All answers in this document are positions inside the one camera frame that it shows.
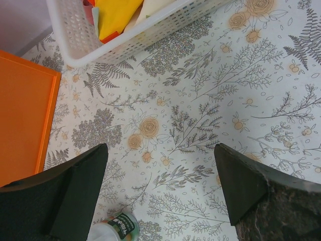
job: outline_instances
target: floral pattern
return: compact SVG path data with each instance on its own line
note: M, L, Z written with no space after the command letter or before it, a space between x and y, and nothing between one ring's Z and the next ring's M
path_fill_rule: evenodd
M127 210L140 240L237 240L217 143L321 183L320 9L235 0L126 61L78 69L49 35L25 55L62 72L45 169L107 143L93 223Z

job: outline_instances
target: floral tablecloth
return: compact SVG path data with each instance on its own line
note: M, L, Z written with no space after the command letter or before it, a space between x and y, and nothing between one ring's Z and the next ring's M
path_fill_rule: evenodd
M320 40L318 0L237 0L117 65L67 66L51 34L25 55L63 74L45 168L107 143L93 222L237 240L214 146L321 183Z

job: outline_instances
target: orange panel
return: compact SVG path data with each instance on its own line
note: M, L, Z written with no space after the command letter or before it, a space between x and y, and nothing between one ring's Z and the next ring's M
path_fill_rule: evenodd
M43 171L60 78L0 51L0 187Z

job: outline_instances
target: bottle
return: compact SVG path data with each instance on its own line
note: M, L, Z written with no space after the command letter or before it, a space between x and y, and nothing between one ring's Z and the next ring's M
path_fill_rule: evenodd
M137 241L138 235L136 218L129 213L118 213L92 225L87 241Z

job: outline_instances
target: yellow fabric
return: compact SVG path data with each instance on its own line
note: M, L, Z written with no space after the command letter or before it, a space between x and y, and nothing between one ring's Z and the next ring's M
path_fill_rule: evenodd
M118 32L121 34L143 0L96 0L99 8L99 39Z

